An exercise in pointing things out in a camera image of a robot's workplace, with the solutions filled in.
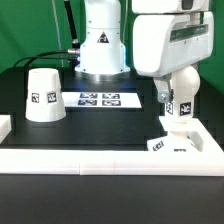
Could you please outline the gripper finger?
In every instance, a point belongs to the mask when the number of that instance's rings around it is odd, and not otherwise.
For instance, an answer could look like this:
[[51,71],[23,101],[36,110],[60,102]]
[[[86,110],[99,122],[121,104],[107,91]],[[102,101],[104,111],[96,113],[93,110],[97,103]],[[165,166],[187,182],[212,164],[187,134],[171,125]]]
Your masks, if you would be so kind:
[[154,78],[157,89],[157,99],[160,103],[168,103],[173,100],[173,89],[171,88],[171,74]]

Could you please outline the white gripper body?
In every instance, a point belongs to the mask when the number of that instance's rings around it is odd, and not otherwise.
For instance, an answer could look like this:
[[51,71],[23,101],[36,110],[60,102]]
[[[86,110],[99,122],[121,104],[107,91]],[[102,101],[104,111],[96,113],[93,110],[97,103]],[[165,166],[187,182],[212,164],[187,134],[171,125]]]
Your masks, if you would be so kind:
[[133,63],[139,75],[161,77],[209,57],[211,12],[139,15],[133,26]]

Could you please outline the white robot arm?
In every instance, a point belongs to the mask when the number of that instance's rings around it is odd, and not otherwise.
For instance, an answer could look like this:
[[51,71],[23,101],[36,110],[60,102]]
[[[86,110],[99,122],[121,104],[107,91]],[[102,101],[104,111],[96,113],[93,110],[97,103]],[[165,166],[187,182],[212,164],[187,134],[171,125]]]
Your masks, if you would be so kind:
[[[86,39],[76,70],[94,80],[109,80],[130,70],[120,40],[119,0],[84,0]],[[209,0],[131,0],[133,63],[138,74],[152,77],[158,101],[173,98],[171,74],[209,57],[214,17]]]

